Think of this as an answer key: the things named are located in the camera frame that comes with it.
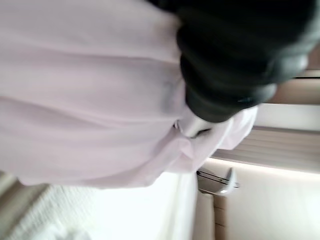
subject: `white shirt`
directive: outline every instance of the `white shirt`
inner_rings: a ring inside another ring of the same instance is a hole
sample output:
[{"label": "white shirt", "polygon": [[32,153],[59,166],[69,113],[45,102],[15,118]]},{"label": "white shirt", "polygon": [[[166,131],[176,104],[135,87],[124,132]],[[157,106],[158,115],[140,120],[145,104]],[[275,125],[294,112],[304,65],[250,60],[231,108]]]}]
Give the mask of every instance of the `white shirt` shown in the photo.
[{"label": "white shirt", "polygon": [[178,19],[144,0],[0,1],[0,170],[27,185],[146,186],[232,149],[256,108],[196,139]]}]

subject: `light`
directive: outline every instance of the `light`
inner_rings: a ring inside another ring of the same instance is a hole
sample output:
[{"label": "light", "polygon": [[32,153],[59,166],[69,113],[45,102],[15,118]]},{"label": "light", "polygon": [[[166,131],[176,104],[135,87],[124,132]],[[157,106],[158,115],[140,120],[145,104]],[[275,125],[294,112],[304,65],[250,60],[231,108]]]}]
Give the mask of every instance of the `light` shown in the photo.
[{"label": "light", "polygon": [[242,162],[227,161],[227,160],[221,160],[216,158],[208,158],[206,161],[207,163],[224,165],[224,166],[228,166],[229,168],[234,167],[237,169],[246,169],[246,170],[255,171],[255,172],[284,176],[287,178],[304,179],[309,181],[320,180],[320,174],[317,174],[317,173],[301,172],[296,170],[287,170],[287,169],[273,168],[268,166],[252,165],[252,164],[247,164]]}]

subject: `black jacket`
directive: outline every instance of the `black jacket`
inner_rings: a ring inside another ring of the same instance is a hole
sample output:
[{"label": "black jacket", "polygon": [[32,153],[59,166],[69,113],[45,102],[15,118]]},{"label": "black jacket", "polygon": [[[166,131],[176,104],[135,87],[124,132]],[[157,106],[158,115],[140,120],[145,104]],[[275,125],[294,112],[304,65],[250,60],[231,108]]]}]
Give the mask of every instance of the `black jacket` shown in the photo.
[{"label": "black jacket", "polygon": [[320,0],[149,1],[181,19],[186,103],[213,123],[270,99],[320,40]]}]

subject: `curtain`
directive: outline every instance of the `curtain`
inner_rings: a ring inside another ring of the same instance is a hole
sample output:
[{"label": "curtain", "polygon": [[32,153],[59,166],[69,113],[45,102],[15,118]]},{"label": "curtain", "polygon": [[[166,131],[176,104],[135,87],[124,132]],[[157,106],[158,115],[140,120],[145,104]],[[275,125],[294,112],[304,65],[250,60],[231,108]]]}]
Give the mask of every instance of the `curtain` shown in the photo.
[{"label": "curtain", "polygon": [[255,127],[233,150],[213,158],[301,172],[320,173],[320,132]]}]

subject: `white wall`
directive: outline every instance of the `white wall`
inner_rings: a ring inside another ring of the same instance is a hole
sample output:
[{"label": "white wall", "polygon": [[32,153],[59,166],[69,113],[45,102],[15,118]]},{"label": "white wall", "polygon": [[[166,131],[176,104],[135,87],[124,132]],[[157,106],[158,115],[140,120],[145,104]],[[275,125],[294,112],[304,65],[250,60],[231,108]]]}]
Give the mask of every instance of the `white wall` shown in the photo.
[{"label": "white wall", "polygon": [[218,176],[236,169],[227,197],[229,240],[320,240],[320,175],[209,159]]},{"label": "white wall", "polygon": [[320,131],[320,105],[261,104],[255,125]]}]

